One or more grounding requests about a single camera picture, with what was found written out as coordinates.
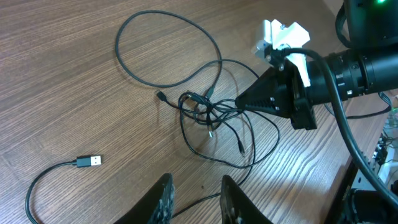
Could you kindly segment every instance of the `tangled cable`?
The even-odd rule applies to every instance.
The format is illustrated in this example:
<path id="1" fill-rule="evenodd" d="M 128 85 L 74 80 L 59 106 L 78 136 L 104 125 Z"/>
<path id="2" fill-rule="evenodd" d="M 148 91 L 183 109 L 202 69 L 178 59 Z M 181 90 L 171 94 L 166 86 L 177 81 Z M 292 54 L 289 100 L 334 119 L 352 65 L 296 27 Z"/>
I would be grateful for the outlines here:
<path id="1" fill-rule="evenodd" d="M 215 49 L 217 51 L 218 54 L 218 60 L 213 60 L 210 61 L 206 64 L 204 64 L 204 66 L 200 67 L 197 71 L 195 71 L 194 73 L 192 73 L 190 76 L 188 76 L 186 79 L 181 80 L 177 83 L 173 83 L 173 84 L 169 84 L 169 85 L 160 85 L 160 84 L 155 84 L 155 83 L 150 83 L 147 81 L 142 80 L 141 78 L 137 77 L 134 73 L 132 73 L 130 71 L 130 69 L 128 69 L 128 67 L 124 64 L 121 55 L 119 53 L 119 42 L 120 42 L 120 37 L 121 34 L 124 30 L 124 28 L 129 24 L 130 21 L 132 21 L 135 17 L 143 15 L 143 14 L 165 14 L 168 16 L 172 16 L 172 17 L 176 17 L 178 19 L 181 19 L 193 26 L 195 26 L 196 28 L 198 28 L 199 30 L 201 30 L 213 43 L 213 45 L 215 46 Z M 243 66 L 244 68 L 248 69 L 254 76 L 256 76 L 257 78 L 259 77 L 254 70 L 252 70 L 251 68 L 249 68 L 247 65 L 243 64 L 242 62 L 236 61 L 236 60 L 232 60 L 232 59 L 223 59 L 221 57 L 221 52 L 220 49 L 217 45 L 217 43 L 215 42 L 214 38 L 212 38 L 212 36 L 207 33 L 207 31 L 200 27 L 198 24 L 192 22 L 191 20 L 184 18 L 182 16 L 179 16 L 177 14 L 171 13 L 171 12 L 165 12 L 165 11 L 159 11 L 159 10 L 148 10 L 148 11 L 141 11 L 138 13 L 133 14 L 132 16 L 130 16 L 124 23 L 123 25 L 120 27 L 118 34 L 116 36 L 116 43 L 115 43 L 115 53 L 116 53 L 116 57 L 119 61 L 119 63 L 121 64 L 122 68 L 130 75 L 132 76 L 134 79 L 136 79 L 137 81 L 145 84 L 145 85 L 149 85 L 149 86 L 153 86 L 153 87 L 157 87 L 157 88 L 170 88 L 173 86 L 177 86 L 180 84 L 183 84 L 187 81 L 189 81 L 190 79 L 192 79 L 195 75 L 197 75 L 198 73 L 200 73 L 204 68 L 209 67 L 210 65 L 213 65 L 214 63 L 218 63 L 219 68 L 218 68 L 218 73 L 216 74 L 216 78 L 213 81 L 213 83 L 211 84 L 211 86 L 209 87 L 209 89 L 206 90 L 206 92 L 203 95 L 199 95 L 197 93 L 193 93 L 193 92 L 185 92 L 183 94 L 180 95 L 179 99 L 178 99 L 178 105 L 174 105 L 172 104 L 169 100 L 167 100 L 166 95 L 161 92 L 160 90 L 157 91 L 156 95 L 157 97 L 161 100 L 166 102 L 169 106 L 180 110 L 180 125 L 181 125 L 181 131 L 182 131 L 182 136 L 185 140 L 185 143 L 187 144 L 188 148 L 196 155 L 204 158 L 204 159 L 208 159 L 211 161 L 215 161 L 215 162 L 220 162 L 220 163 L 224 163 L 226 165 L 229 165 L 231 167 L 234 168 L 238 168 L 238 169 L 247 169 L 249 168 L 249 171 L 247 172 L 246 176 L 243 178 L 243 180 L 241 180 L 239 182 L 238 185 L 243 184 L 249 177 L 251 171 L 252 171 L 252 167 L 262 161 L 264 161 L 267 157 L 270 156 L 270 154 L 276 149 L 276 147 L 278 146 L 278 143 L 280 141 L 280 131 L 279 128 L 277 127 L 277 125 L 272 122 L 269 118 L 266 118 L 264 115 L 255 112 L 255 111 L 250 111 L 251 113 L 254 113 L 262 118 L 264 118 L 265 120 L 267 120 L 268 122 L 270 122 L 271 125 L 273 125 L 273 127 L 275 127 L 276 131 L 277 131 L 277 139 L 275 141 L 275 144 L 271 147 L 271 149 L 259 160 L 256 160 L 256 143 L 255 143 L 255 139 L 254 139 L 254 131 L 253 131 L 253 126 L 252 126 L 252 122 L 247 114 L 247 111 L 244 110 L 239 110 L 231 105 L 229 105 L 228 103 L 234 103 L 235 101 L 232 99 L 225 99 L 225 100 L 220 100 L 216 103 L 212 103 L 210 101 L 210 98 L 215 90 L 216 84 L 220 78 L 221 75 L 221 69 L 222 69 L 222 65 L 223 62 L 233 62 L 236 64 L 239 64 L 241 66 Z M 184 107 L 184 103 L 187 100 L 192 100 L 196 103 L 196 105 L 194 106 L 193 109 L 187 109 Z M 204 106 L 205 109 L 204 110 L 200 110 L 199 106 Z M 221 159 L 217 159 L 217 158 L 213 158 L 210 156 L 206 156 L 204 154 L 199 153 L 197 150 L 195 150 L 194 147 L 191 146 L 191 144 L 189 143 L 188 139 L 187 139 L 187 135 L 185 133 L 185 128 L 184 128 L 184 122 L 183 119 L 184 117 L 188 117 L 190 119 L 193 119 L 196 124 L 199 125 L 204 125 L 207 126 L 208 130 L 209 130 L 209 134 L 212 134 L 213 131 L 217 130 L 222 124 L 226 125 L 227 127 L 229 127 L 230 130 L 232 130 L 232 132 L 234 133 L 234 135 L 236 136 L 237 140 L 238 140 L 238 149 L 239 152 L 242 155 L 245 155 L 246 150 L 240 140 L 240 137 L 238 135 L 238 132 L 230 125 L 227 123 L 227 121 L 236 118 L 238 116 L 243 115 L 246 120 L 249 123 L 249 127 L 250 127 L 250 133 L 251 133 L 251 141 L 252 141 L 252 162 L 248 165 L 245 166 L 241 166 L 241 165 L 237 165 L 237 164 L 233 164 L 231 162 L 228 161 L 224 161 Z M 189 208 L 192 208 L 193 206 L 199 204 L 200 202 L 203 202 L 205 200 L 214 198 L 219 196 L 220 193 L 217 194 L 213 194 L 204 198 L 201 198 L 193 203 L 191 203 L 190 205 L 188 205 L 187 207 L 185 207 L 184 209 L 180 210 L 179 212 L 175 213 L 173 215 L 173 218 L 176 217 L 177 215 L 185 212 L 186 210 L 188 210 Z"/>

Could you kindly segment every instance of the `usb connector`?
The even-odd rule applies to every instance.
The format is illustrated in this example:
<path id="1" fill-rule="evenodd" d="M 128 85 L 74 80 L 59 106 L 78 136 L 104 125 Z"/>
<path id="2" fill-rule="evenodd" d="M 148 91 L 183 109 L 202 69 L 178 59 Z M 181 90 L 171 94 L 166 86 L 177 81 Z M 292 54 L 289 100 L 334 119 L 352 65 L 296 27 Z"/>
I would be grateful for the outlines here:
<path id="1" fill-rule="evenodd" d="M 80 156 L 75 162 L 77 167 L 89 167 L 101 165 L 101 156 Z"/>

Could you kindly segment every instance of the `wooden table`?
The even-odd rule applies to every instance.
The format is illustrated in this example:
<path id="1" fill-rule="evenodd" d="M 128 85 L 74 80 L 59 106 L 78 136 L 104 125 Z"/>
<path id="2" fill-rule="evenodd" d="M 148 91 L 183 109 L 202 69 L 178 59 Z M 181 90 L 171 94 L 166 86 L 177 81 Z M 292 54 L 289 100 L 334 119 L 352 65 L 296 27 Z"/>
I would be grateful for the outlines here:
<path id="1" fill-rule="evenodd" d="M 114 39 L 135 12 L 161 9 L 203 26 L 224 58 L 267 68 L 250 52 L 263 19 L 297 21 L 312 38 L 305 47 L 322 55 L 342 50 L 334 17 L 322 1 L 5 0 L 0 3 L 0 222 L 28 223 L 24 211 L 33 178 L 58 162 L 103 155 L 103 165 L 62 167 L 36 186 L 32 209 L 44 223 L 112 223 L 125 214 L 165 172 L 174 175 L 176 210 L 218 192 L 221 178 L 237 181 L 237 170 L 193 155 L 185 145 L 178 111 L 155 97 L 118 64 Z M 127 65 L 143 79 L 173 83 L 216 59 L 211 42 L 194 27 L 161 15 L 138 17 L 121 39 Z M 164 89 L 172 102 L 187 91 L 203 93 L 217 67 Z M 234 98 L 254 77 L 225 63 L 213 100 Z M 347 114 L 384 108 L 376 95 L 346 104 Z M 320 223 L 349 163 L 334 117 L 315 107 L 318 129 L 295 131 L 287 119 L 268 116 L 281 129 L 279 147 L 256 166 L 242 189 L 274 223 Z M 272 126 L 252 116 L 264 154 L 275 142 Z M 361 149 L 376 145 L 384 116 L 350 121 Z M 230 122 L 251 147 L 248 127 Z M 188 138 L 204 154 L 243 164 L 232 132 L 220 128 L 209 139 L 187 121 Z M 220 223 L 219 200 L 201 203 L 173 223 Z"/>

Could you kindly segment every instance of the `usb cable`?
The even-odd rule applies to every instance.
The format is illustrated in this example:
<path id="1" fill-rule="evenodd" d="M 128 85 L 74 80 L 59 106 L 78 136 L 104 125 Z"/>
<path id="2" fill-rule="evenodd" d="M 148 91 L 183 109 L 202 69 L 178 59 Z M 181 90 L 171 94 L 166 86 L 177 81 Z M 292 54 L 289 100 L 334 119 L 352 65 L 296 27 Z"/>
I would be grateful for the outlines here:
<path id="1" fill-rule="evenodd" d="M 55 168 L 61 167 L 61 166 L 66 166 L 66 165 L 74 165 L 77 166 L 77 168 L 81 167 L 89 167 L 89 166 L 99 166 L 101 165 L 101 156 L 80 156 L 77 157 L 74 161 L 70 162 L 61 162 L 59 164 L 55 164 L 52 167 L 49 167 L 45 169 L 43 172 L 41 172 L 31 183 L 29 189 L 27 190 L 26 193 L 26 198 L 25 198 L 25 211 L 28 219 L 33 223 L 33 224 L 39 224 L 38 221 L 33 217 L 33 215 L 30 212 L 29 208 L 29 200 L 30 200 L 30 195 L 32 193 L 32 190 L 39 181 L 41 177 L 43 177 L 46 173 L 50 172 L 51 170 L 54 170 Z"/>

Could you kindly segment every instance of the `brown wooden surface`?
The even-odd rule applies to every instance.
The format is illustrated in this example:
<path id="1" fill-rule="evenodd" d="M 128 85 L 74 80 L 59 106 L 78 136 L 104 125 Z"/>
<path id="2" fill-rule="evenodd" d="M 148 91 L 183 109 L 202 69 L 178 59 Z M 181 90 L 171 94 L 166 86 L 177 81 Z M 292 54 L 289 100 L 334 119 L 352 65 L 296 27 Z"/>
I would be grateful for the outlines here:
<path id="1" fill-rule="evenodd" d="M 36 186 L 32 209 L 44 223 L 112 223 L 125 214 L 165 172 L 174 175 L 176 209 L 218 192 L 221 177 L 245 174 L 194 156 L 185 145 L 178 113 L 155 97 L 155 88 L 130 78 L 117 63 L 114 39 L 131 14 L 161 9 L 203 26 L 224 58 L 256 72 L 267 66 L 250 52 L 263 19 L 297 21 L 311 35 L 310 49 L 341 50 L 334 16 L 322 1 L 105 1 L 4 0 L 0 3 L 0 222 L 27 223 L 25 193 L 48 166 L 85 154 L 103 165 L 62 167 Z M 138 17 L 125 30 L 121 52 L 145 80 L 173 83 L 216 58 L 211 42 L 174 18 Z M 203 93 L 215 76 L 209 68 L 193 80 L 164 90 L 172 102 L 187 90 Z M 254 77 L 225 63 L 213 100 L 234 98 Z M 376 95 L 346 104 L 347 114 L 384 107 Z M 256 166 L 242 186 L 274 223 L 320 223 L 348 165 L 349 154 L 334 117 L 316 106 L 318 129 L 294 131 L 287 119 L 268 116 L 281 129 L 280 146 Z M 251 116 L 259 156 L 275 141 L 266 121 Z M 364 151 L 374 149 L 384 117 L 350 121 Z M 230 122 L 250 148 L 248 127 Z M 243 164 L 236 139 L 220 128 L 209 139 L 187 121 L 188 138 L 201 152 Z M 220 223 L 219 200 L 185 212 L 173 223 Z"/>

